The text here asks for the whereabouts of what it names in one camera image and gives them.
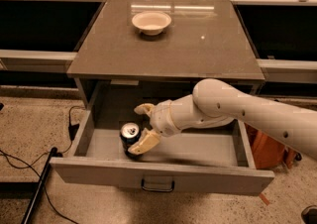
soda can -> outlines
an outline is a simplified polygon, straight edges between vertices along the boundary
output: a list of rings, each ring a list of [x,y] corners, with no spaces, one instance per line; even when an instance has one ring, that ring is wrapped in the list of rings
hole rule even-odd
[[[125,150],[125,154],[128,157],[136,157],[137,155],[133,155],[128,152],[128,149],[139,141],[141,136],[140,128],[135,123],[127,123],[120,130],[120,138],[122,142],[123,149]]]

bowl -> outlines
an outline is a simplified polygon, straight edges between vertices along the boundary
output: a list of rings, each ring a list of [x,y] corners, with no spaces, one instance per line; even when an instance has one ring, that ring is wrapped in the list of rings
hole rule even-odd
[[[132,24],[148,36],[158,35],[171,22],[169,15],[164,12],[142,12],[132,18]]]

floor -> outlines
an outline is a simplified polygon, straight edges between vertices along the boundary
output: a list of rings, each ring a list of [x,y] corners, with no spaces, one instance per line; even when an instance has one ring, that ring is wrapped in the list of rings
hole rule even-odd
[[[0,149],[31,163],[42,153],[70,144],[68,113],[76,124],[83,115],[77,90],[1,86]],[[23,164],[11,160],[16,166]],[[46,158],[34,168],[41,171]],[[36,181],[29,169],[11,168],[0,158],[0,181]],[[61,214],[78,223],[302,223],[301,211],[317,202],[317,162],[303,156],[293,169],[273,169],[274,181],[259,197],[204,194],[150,193],[112,186],[65,183],[52,170],[46,189]],[[0,198],[0,223],[20,223],[27,199]],[[58,216],[43,195],[32,223],[69,223]]]

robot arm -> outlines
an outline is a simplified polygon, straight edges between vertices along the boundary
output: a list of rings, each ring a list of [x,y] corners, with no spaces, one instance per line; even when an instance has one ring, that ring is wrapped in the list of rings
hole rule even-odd
[[[144,131],[129,152],[147,152],[186,128],[211,128],[241,120],[288,147],[317,159],[317,112],[243,93],[217,79],[204,79],[193,93],[158,105],[142,104],[135,109],[147,114],[153,129]]]

gray counter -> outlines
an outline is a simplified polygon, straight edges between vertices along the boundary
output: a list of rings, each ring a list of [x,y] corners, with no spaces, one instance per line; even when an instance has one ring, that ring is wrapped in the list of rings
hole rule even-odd
[[[148,37],[132,25],[141,11],[172,22]],[[230,0],[108,0],[68,70],[76,78],[263,81]]]

